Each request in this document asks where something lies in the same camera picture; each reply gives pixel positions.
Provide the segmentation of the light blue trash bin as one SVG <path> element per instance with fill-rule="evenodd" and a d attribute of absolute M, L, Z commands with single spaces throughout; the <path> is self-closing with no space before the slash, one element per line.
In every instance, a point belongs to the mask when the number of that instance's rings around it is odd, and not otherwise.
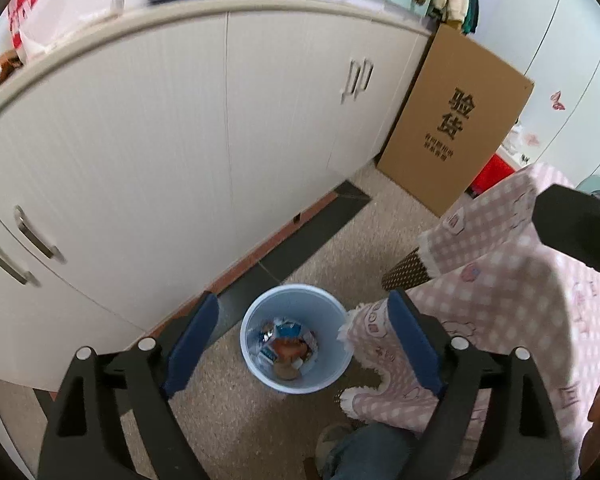
<path fill-rule="evenodd" d="M 320 391 L 351 362 L 352 351 L 339 336 L 346 321 L 346 309 L 323 289 L 274 287 L 254 300 L 242 319 L 242 357 L 254 377 L 278 392 Z"/>

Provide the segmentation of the blue jeans leg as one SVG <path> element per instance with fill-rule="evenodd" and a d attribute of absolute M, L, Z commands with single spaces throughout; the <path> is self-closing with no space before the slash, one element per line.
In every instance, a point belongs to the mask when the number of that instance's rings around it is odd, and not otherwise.
<path fill-rule="evenodd" d="M 373 422 L 354 428 L 329 453 L 322 479 L 396 479 L 417 437 L 406 429 Z"/>

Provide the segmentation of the brown cardboard box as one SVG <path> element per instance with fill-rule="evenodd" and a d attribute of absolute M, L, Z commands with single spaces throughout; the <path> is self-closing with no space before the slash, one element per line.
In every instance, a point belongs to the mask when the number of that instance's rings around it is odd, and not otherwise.
<path fill-rule="evenodd" d="M 440 26 L 378 170 L 442 216 L 498 150 L 533 88 L 491 51 Z"/>

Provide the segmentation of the trash in bin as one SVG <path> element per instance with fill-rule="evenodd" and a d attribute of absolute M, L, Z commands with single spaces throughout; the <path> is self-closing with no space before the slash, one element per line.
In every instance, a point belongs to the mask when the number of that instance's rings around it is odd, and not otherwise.
<path fill-rule="evenodd" d="M 284 382 L 306 373 L 319 348 L 314 331 L 291 318 L 265 321 L 250 339 L 250 353 L 256 363 Z"/>

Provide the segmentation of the pink checkered tablecloth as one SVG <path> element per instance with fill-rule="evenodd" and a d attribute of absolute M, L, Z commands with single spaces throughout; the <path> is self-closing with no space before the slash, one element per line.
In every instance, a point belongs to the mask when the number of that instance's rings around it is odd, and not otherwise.
<path fill-rule="evenodd" d="M 541 244 L 532 226 L 538 195 L 573 188 L 556 168 L 534 164 L 507 177 L 418 238 L 429 281 L 406 294 L 450 336 L 509 354 L 527 348 L 562 436 L 567 478 L 576 478 L 588 410 L 600 386 L 600 273 Z M 339 338 L 379 388 L 350 388 L 342 410 L 363 422 L 422 432 L 437 404 L 420 386 L 388 315 L 388 299 L 360 304 Z"/>

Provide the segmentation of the red storage box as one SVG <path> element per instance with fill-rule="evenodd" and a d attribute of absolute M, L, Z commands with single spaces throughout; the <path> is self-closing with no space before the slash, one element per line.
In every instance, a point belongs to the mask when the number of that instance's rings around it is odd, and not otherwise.
<path fill-rule="evenodd" d="M 494 185 L 497 185 L 498 182 L 506 179 L 514 172 L 515 169 L 512 166 L 500 156 L 494 154 L 466 188 L 466 193 L 471 197 L 476 197 L 489 188 L 493 188 Z"/>

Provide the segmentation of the small toy on cabinet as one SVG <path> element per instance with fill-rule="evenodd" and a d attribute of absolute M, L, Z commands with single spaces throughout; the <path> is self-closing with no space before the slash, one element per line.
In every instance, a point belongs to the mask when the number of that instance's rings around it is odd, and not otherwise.
<path fill-rule="evenodd" d="M 23 68 L 23 62 L 15 49 L 2 53 L 0 55 L 0 85 L 4 84 L 20 68 Z"/>

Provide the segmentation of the white long cabinet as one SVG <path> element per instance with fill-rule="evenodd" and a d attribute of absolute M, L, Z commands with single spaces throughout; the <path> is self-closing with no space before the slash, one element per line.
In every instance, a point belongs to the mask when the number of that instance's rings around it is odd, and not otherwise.
<path fill-rule="evenodd" d="M 0 87 L 0 379 L 56 390 L 381 149 L 428 32 L 333 4 L 197 0 L 103 24 Z"/>

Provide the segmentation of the white bag on box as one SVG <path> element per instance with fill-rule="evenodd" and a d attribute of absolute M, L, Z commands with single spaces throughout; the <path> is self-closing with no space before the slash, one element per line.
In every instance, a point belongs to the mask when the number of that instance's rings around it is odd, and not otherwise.
<path fill-rule="evenodd" d="M 526 130 L 519 120 L 506 134 L 501 147 L 517 165 L 524 167 L 530 162 L 530 157 L 524 154 L 524 149 L 527 147 Z"/>

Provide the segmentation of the grey shoe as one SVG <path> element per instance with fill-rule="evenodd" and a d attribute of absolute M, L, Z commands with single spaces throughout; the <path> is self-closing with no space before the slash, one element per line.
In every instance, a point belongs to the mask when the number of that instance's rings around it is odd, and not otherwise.
<path fill-rule="evenodd" d="M 325 468 L 329 453 L 336 448 L 337 444 L 352 434 L 354 428 L 346 422 L 337 422 L 324 428 L 317 438 L 314 452 L 314 464 L 316 470 L 321 474 Z"/>

